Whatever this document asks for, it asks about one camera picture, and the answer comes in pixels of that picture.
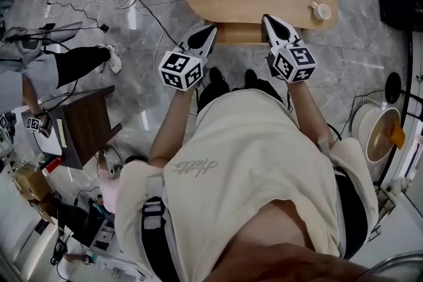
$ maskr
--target beige t-shirt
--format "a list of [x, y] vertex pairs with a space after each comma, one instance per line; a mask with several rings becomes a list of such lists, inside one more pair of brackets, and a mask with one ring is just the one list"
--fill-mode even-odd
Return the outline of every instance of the beige t-shirt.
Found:
[[[194, 136], [166, 165], [167, 207], [187, 281], [207, 277], [237, 231], [275, 199], [293, 201], [317, 252], [339, 255], [332, 163], [288, 115], [259, 90], [223, 95], [200, 112]], [[342, 140], [330, 155], [356, 178], [371, 229], [377, 200], [360, 145]], [[134, 219], [147, 199], [145, 178], [157, 172], [129, 163], [118, 193], [118, 240], [144, 270], [148, 264], [135, 243]]]

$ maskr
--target orange object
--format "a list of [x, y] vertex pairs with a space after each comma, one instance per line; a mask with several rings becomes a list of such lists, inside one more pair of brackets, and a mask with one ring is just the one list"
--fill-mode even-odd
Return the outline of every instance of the orange object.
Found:
[[395, 121], [392, 125], [391, 135], [389, 136], [389, 139], [394, 144], [396, 144], [399, 149], [402, 149], [402, 147], [404, 146], [405, 133], [397, 121]]

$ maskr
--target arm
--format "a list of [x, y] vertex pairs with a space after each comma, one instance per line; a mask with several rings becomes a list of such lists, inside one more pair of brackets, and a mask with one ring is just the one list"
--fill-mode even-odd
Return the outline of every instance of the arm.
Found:
[[42, 113], [42, 109], [37, 101], [37, 95], [35, 93], [34, 86], [32, 86], [31, 80], [22, 74], [22, 98], [29, 110], [34, 116]]
[[332, 148], [334, 145], [332, 133], [311, 97], [307, 85], [304, 82], [292, 83], [288, 84], [288, 88], [291, 93], [301, 132], [312, 140], [316, 146], [319, 146], [317, 140], [321, 136], [326, 135], [329, 148]]
[[195, 86], [186, 92], [180, 90], [175, 92], [165, 120], [150, 150], [149, 164], [151, 166], [163, 168], [182, 147], [194, 91]]

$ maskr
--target white sneaker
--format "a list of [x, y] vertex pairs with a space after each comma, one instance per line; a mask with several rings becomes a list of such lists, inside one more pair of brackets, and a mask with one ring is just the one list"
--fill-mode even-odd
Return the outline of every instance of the white sneaker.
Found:
[[116, 48], [112, 45], [107, 45], [106, 48], [110, 51], [110, 59], [107, 61], [107, 64], [112, 72], [117, 74], [122, 69], [122, 60], [116, 54]]
[[[99, 46], [99, 47], [101, 47], [101, 48], [106, 48], [106, 45], [104, 45], [104, 44], [98, 44], [98, 46]], [[102, 73], [102, 72], [104, 71], [104, 63], [102, 63], [100, 66], [98, 66], [98, 67], [95, 69], [95, 71], [96, 71], [97, 73]]]

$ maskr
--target backpack strap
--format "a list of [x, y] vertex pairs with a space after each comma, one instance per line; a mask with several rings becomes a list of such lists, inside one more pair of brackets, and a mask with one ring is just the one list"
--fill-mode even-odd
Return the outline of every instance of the backpack strap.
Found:
[[147, 178], [148, 200], [141, 210], [141, 241], [151, 269], [162, 282], [183, 282], [171, 215], [162, 200], [162, 174]]

